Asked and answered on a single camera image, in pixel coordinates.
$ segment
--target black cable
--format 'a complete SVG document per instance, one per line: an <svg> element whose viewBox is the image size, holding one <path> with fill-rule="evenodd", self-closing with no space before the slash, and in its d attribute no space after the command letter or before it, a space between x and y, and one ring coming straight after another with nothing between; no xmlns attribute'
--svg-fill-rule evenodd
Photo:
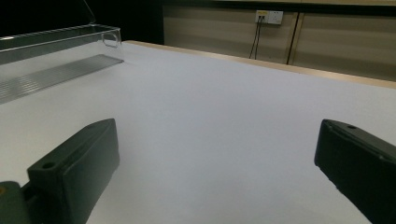
<svg viewBox="0 0 396 224"><path fill-rule="evenodd" d="M257 35L256 52L254 53L254 59L255 59L255 60L257 59L257 48L259 47L260 31L262 30L262 19L263 19L263 18L264 18L264 17L262 17L262 18L260 19L260 22L259 22L259 34Z"/></svg>
<svg viewBox="0 0 396 224"><path fill-rule="evenodd" d="M251 54L253 53L254 44L256 43L256 39L257 39L257 33L259 32L259 26L260 26L260 23L259 23L259 21L257 21L256 34L254 35L254 41L253 41L253 45L251 46L250 56L248 56L249 59L251 58Z"/></svg>

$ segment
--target wood paneling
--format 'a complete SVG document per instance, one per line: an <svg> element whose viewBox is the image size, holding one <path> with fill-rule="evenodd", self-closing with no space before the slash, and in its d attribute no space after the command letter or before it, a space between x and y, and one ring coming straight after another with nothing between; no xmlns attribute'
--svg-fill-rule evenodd
<svg viewBox="0 0 396 224"><path fill-rule="evenodd" d="M164 7L165 45L248 58L256 30L254 10ZM264 24L257 58L283 63L293 13L282 25Z"/></svg>
<svg viewBox="0 0 396 224"><path fill-rule="evenodd" d="M305 14L293 65L396 80L396 18Z"/></svg>

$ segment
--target dark background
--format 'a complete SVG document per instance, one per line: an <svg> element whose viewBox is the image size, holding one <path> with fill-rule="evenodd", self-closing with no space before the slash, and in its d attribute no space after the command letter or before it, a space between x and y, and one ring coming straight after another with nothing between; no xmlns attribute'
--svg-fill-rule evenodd
<svg viewBox="0 0 396 224"><path fill-rule="evenodd" d="M96 23L120 27L122 40L163 44L162 0L86 0ZM89 24L82 0L14 0L0 8L0 37Z"/></svg>

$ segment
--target screw hole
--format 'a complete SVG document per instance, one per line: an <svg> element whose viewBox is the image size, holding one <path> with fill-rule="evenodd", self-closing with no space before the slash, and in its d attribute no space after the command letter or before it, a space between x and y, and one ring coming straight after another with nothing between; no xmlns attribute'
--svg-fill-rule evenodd
<svg viewBox="0 0 396 224"><path fill-rule="evenodd" d="M53 162L47 162L42 167L43 167L43 169L49 169L49 168L53 167L54 165L55 165L55 163L53 163Z"/></svg>

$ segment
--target wall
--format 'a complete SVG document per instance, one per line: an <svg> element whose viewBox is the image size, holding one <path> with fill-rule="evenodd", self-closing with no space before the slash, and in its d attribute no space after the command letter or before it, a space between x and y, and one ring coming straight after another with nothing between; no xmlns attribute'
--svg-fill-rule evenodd
<svg viewBox="0 0 396 224"><path fill-rule="evenodd" d="M255 10L164 7L163 15L165 45L249 56ZM281 26L264 24L258 60L396 81L396 18L312 13L298 18L295 26L297 13L285 12Z"/></svg>
<svg viewBox="0 0 396 224"><path fill-rule="evenodd" d="M255 10L199 7L164 7L164 41L167 46L197 49L248 58L254 41ZM284 63L293 13L282 25L264 24L257 58Z"/></svg>

